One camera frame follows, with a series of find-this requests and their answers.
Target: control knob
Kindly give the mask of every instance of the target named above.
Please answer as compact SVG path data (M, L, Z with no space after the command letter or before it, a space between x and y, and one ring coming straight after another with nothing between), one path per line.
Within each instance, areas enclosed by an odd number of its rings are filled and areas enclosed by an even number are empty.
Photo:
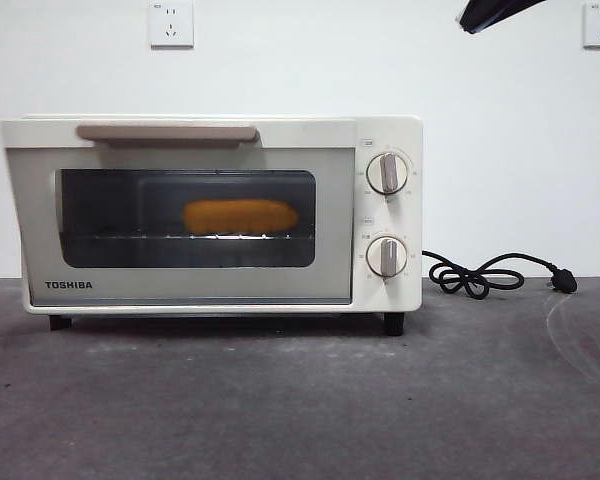
M367 263L376 275L395 277L407 266L407 249L397 238L378 238L367 250Z
M367 180L371 188L383 195L392 195L402 190L408 176L406 162L395 153L378 155L367 168Z

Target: bread roll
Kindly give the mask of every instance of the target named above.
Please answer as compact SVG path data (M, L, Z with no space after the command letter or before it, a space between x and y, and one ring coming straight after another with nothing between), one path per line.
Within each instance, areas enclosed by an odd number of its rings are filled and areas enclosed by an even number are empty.
M196 200L184 206L182 219L195 235L266 234L295 226L298 212L278 200Z

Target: black power cord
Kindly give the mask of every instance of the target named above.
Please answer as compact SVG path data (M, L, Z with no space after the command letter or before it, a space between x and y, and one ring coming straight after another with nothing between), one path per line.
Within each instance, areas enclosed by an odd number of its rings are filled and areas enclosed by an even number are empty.
M422 255L438 260L439 263L436 263L429 270L429 278L432 282L440 285L443 292L452 294L464 288L467 295L476 300L487 298L491 289L516 290L524 285L524 276L520 272L503 268L489 268L498 262L511 258L527 260L546 267L553 274L551 283L554 289L559 292L574 293L578 289L578 283L569 270L561 270L552 263L525 255L524 253L506 253L500 255L499 257L492 258L476 270L469 270L437 253L423 251ZM512 277L515 279L515 282L498 283L489 280L486 278L486 275Z

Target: white toaster oven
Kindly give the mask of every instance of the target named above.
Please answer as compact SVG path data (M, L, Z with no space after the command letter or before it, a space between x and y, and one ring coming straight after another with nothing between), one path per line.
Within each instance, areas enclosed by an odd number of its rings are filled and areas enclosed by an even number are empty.
M25 308L52 326L379 312L395 334L421 304L417 118L76 115L3 136Z

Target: oven rack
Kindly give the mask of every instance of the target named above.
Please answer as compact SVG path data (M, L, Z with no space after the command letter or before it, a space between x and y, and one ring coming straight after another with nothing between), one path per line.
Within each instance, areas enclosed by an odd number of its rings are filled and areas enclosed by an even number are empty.
M84 240L313 240L314 235L245 235L245 234L219 234L219 235L183 235L183 234L76 234L64 232L64 235L73 239Z

